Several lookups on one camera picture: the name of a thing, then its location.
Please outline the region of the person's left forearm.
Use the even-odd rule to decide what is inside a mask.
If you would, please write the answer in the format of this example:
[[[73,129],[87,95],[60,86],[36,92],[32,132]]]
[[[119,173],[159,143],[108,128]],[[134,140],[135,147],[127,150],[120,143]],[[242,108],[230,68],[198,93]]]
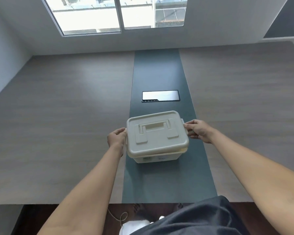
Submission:
[[[121,143],[113,143],[99,163],[58,205],[37,235],[102,235]]]

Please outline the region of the white framed sliding window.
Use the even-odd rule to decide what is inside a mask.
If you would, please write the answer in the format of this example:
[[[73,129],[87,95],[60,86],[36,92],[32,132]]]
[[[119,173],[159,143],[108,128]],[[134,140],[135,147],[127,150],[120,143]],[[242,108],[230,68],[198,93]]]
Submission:
[[[188,0],[42,0],[62,36],[184,25]]]

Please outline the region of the person's right hand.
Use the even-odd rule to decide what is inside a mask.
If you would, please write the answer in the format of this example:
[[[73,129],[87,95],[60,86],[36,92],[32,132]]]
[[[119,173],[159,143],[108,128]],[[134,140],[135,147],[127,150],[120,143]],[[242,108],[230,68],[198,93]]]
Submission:
[[[187,130],[187,132],[195,132],[200,135],[201,140],[204,143],[212,144],[211,135],[213,134],[214,129],[206,122],[198,119],[193,119],[189,122],[184,123],[183,126]]]

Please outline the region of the dark grey wall board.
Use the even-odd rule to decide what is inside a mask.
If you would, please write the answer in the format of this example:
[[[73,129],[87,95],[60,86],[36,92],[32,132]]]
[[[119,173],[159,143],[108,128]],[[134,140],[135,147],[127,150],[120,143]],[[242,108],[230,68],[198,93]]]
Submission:
[[[294,0],[287,0],[264,38],[294,37]]]

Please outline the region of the dark grey shirt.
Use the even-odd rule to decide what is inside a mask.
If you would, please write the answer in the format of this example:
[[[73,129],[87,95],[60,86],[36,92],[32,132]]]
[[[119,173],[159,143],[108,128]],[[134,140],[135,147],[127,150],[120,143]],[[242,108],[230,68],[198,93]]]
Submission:
[[[250,235],[224,196],[186,206],[141,229],[140,235]]]

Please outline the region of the white plastic storage box base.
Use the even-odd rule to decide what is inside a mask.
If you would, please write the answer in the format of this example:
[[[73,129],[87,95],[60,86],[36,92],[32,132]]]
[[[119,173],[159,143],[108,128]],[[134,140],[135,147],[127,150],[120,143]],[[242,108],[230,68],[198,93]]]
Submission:
[[[170,152],[170,153],[163,153],[163,154],[150,154],[145,156],[139,156],[139,157],[129,157],[132,158],[136,163],[142,164],[142,163],[154,163],[154,162],[164,162],[164,161],[173,161],[177,160],[182,154],[187,152],[188,148],[180,149],[176,152]]]

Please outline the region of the person's left hand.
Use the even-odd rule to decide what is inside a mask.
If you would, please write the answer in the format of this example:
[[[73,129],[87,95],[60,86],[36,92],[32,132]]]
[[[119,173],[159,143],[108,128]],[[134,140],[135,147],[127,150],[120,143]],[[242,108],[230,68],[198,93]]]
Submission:
[[[118,155],[119,158],[123,156],[124,146],[127,135],[114,135],[112,132],[107,136],[107,143],[109,148],[115,152],[115,155]]]

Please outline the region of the beige storage box lid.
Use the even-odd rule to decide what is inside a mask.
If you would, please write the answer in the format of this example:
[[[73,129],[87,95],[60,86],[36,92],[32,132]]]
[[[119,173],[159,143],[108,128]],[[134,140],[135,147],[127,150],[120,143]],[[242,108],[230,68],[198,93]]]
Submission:
[[[162,133],[163,131],[157,130],[148,132],[147,143],[136,143],[134,134],[134,126],[136,124],[165,121],[171,118],[175,121],[179,137],[172,139],[167,139],[166,137],[160,138],[160,133]],[[126,124],[126,147],[128,154],[130,154],[130,157],[176,152],[180,149],[187,148],[189,146],[188,133],[183,126],[184,121],[180,118],[180,114],[177,111],[171,110],[166,112],[132,117],[127,120]]]

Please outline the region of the person's right forearm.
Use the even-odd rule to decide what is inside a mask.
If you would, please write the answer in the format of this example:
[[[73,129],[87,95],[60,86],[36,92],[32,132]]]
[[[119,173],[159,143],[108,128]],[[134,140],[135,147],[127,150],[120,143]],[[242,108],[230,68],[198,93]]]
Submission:
[[[294,172],[217,130],[201,139],[215,146],[267,221],[281,235],[294,235]]]

